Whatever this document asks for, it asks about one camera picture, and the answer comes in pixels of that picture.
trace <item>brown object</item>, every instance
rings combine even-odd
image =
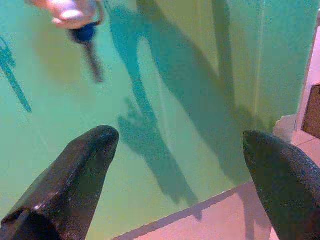
[[[320,139],[320,85],[311,88],[302,130]]]

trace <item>blurry object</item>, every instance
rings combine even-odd
[[[311,88],[302,130],[320,139],[320,85]]]
[[[96,50],[93,43],[93,38],[96,34],[96,26],[103,23],[105,19],[105,12],[101,1],[96,1],[96,3],[99,10],[98,21],[89,23],[79,29],[70,29],[69,31],[72,41],[84,46],[85,54],[93,71],[96,83],[102,83],[104,78],[101,72],[100,63],[96,58]]]
[[[103,82],[103,76],[96,59],[93,38],[96,26],[105,18],[104,6],[101,0],[25,0],[27,4],[48,10],[52,16],[52,23],[57,28],[68,29],[71,40],[84,45],[85,53],[92,68],[95,81]],[[93,22],[98,8],[99,18]]]
[[[84,240],[118,141],[110,126],[71,141],[1,221],[0,240]]]
[[[320,239],[320,168],[299,148],[245,131],[244,157],[280,240]]]

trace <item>doorframe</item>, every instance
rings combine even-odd
[[[310,65],[312,62],[312,56],[314,53],[314,48],[315,48],[315,43],[316,43],[316,38],[317,38],[317,33],[318,33],[319,27],[320,27],[320,9],[318,10],[318,15],[316,18],[316,26],[314,29],[312,46],[311,46],[311,50],[309,53],[309,59],[308,59],[308,63],[306,66],[305,74],[304,74],[303,88],[302,88],[302,92],[301,92],[298,113],[296,116],[296,121],[295,121],[295,126],[294,126],[294,131],[296,131],[296,132],[301,131],[303,128],[303,125],[304,125],[305,115],[306,115],[307,106],[308,106],[308,100],[309,100],[310,93],[311,93],[310,91],[307,91],[307,83],[310,81],[309,71],[310,71]]]

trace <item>blue object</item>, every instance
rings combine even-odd
[[[79,29],[70,29],[72,40],[79,44],[90,42],[96,34],[96,24],[89,23]]]

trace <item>key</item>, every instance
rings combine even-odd
[[[96,51],[93,42],[89,41],[84,45],[85,53],[87,56],[87,60],[91,65],[91,69],[93,71],[96,83],[103,83],[103,75],[101,73],[100,64],[96,58]]]

